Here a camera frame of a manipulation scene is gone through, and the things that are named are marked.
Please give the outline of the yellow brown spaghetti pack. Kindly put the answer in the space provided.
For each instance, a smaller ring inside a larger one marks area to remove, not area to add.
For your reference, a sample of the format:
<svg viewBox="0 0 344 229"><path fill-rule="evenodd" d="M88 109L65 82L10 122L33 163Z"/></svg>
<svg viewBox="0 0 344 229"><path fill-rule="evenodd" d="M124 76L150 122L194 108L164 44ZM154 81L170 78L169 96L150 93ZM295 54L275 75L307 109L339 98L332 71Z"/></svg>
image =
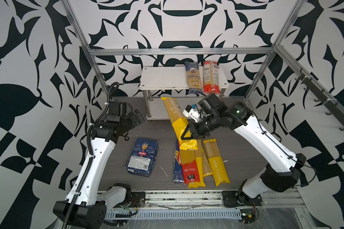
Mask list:
<svg viewBox="0 0 344 229"><path fill-rule="evenodd" d="M176 133L177 140L179 142L180 149L182 150L197 150L197 140L188 139L182 140L181 137L188 127L188 121L183 114L177 99L172 97L162 97L161 100L164 103L168 116L170 118L171 124L173 126L174 132Z"/></svg>

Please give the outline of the red ended spaghetti pack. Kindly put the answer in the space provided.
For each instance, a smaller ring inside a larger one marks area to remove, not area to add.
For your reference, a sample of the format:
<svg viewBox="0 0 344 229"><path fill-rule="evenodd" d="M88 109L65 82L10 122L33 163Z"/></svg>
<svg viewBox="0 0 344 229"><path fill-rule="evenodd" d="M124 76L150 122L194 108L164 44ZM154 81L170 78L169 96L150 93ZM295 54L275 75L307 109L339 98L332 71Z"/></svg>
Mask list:
<svg viewBox="0 0 344 229"><path fill-rule="evenodd" d="M205 94L220 94L219 72L217 62L204 62L204 87Z"/></svg>

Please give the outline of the blue yellow spaghetti pack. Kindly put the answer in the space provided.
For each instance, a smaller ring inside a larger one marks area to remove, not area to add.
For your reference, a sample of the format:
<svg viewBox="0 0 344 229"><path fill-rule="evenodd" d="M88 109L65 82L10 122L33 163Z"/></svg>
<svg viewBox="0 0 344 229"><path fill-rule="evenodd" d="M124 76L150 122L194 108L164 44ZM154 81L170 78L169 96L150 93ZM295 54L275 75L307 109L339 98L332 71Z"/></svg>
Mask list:
<svg viewBox="0 0 344 229"><path fill-rule="evenodd" d="M199 65L196 62L184 62L186 71L186 81L190 94L202 94L202 82L200 77Z"/></svg>

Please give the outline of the red yellow spaghetti pack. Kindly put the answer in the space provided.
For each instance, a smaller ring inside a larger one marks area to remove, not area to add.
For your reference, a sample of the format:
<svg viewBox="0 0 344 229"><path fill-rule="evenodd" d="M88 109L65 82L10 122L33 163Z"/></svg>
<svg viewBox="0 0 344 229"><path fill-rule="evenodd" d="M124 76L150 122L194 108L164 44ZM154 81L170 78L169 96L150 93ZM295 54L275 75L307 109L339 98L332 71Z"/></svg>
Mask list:
<svg viewBox="0 0 344 229"><path fill-rule="evenodd" d="M181 149L180 158L184 183L189 184L192 182L200 182L200 176L194 151Z"/></svg>

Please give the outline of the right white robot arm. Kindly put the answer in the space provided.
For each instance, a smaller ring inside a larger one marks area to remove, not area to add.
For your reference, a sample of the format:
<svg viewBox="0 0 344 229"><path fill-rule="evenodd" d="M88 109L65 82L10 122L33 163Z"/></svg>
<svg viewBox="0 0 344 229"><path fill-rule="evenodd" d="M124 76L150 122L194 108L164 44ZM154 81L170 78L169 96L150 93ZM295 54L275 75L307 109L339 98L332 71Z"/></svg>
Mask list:
<svg viewBox="0 0 344 229"><path fill-rule="evenodd" d="M219 127L229 128L245 138L267 161L265 168L251 179L243 181L238 191L222 193L227 208L261 203L261 195L267 191L284 192L292 188L300 178L300 169L306 162L303 154L295 154L274 138L257 116L242 102L228 107L215 94L188 105L183 114L191 118L182 140L203 139Z"/></svg>

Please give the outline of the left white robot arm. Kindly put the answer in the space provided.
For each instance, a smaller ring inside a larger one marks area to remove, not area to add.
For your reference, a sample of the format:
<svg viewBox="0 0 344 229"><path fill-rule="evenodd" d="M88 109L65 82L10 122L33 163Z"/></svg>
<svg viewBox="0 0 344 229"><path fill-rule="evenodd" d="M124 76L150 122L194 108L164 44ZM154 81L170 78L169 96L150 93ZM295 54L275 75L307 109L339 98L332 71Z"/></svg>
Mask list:
<svg viewBox="0 0 344 229"><path fill-rule="evenodd" d="M64 229L70 226L98 229L104 224L108 210L129 205L131 201L131 187L126 184L116 183L100 196L97 193L118 139L128 141L129 131L144 122L144 118L129 103L109 101L106 105L100 118L88 129L88 153L75 184L66 199L54 205L53 213Z"/></svg>

